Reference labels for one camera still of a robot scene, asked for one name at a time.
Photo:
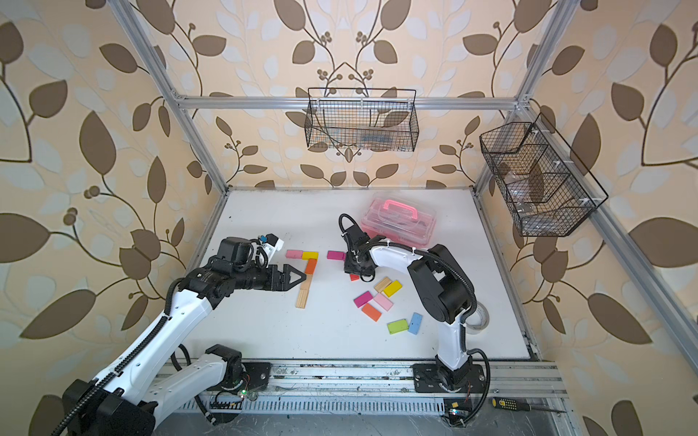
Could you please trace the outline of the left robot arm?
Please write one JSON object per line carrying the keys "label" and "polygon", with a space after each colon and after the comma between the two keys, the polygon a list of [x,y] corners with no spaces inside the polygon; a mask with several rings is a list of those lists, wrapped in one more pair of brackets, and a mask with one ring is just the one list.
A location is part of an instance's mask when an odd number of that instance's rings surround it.
{"label": "left robot arm", "polygon": [[56,435],[150,435],[183,404],[223,382],[241,382],[239,352],[222,345],[156,383],[184,339],[225,298],[239,290],[287,292],[307,276],[271,260],[282,240],[228,237],[207,263],[174,280],[158,319],[92,381],[77,380],[63,394],[65,416]]}

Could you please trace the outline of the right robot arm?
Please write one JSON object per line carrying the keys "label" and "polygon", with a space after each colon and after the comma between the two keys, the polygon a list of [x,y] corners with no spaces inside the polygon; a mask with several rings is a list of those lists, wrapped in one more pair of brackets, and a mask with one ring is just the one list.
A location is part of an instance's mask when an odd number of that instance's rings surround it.
{"label": "right robot arm", "polygon": [[464,428],[485,405],[492,381],[486,353],[466,345],[466,321],[478,310],[472,281],[444,245],[420,249],[382,235],[371,237],[356,222],[339,228],[347,247],[346,274],[370,282],[379,268],[408,273],[427,314],[440,323],[434,358],[439,390],[458,393],[472,384],[474,376],[483,377],[482,395],[470,410],[450,410],[445,414],[449,426]]}

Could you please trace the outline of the orange block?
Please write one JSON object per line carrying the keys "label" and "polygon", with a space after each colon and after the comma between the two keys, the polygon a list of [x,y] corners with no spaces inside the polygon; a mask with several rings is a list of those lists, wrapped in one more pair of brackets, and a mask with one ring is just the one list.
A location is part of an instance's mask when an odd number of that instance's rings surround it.
{"label": "orange block", "polygon": [[376,309],[376,307],[371,305],[371,303],[364,304],[361,310],[366,316],[368,316],[371,320],[373,320],[376,323],[383,315],[378,309]]}
{"label": "orange block", "polygon": [[310,259],[307,262],[307,265],[305,267],[305,274],[308,275],[313,275],[314,271],[316,270],[316,265],[317,265],[317,260],[316,259]]}

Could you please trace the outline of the magenta block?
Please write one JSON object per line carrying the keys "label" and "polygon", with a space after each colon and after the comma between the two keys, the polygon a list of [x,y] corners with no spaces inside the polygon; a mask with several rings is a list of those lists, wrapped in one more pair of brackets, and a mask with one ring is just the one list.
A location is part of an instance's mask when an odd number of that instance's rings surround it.
{"label": "magenta block", "polygon": [[356,298],[354,298],[354,305],[355,305],[357,308],[361,308],[361,307],[364,306],[365,304],[367,304],[367,303],[369,303],[370,301],[372,301],[373,298],[374,298],[374,296],[372,295],[371,292],[369,292],[369,291],[363,292],[362,294],[360,294],[359,296],[357,296]]}
{"label": "magenta block", "polygon": [[338,252],[338,251],[328,251],[326,258],[328,260],[343,261],[343,260],[345,260],[345,253]]}

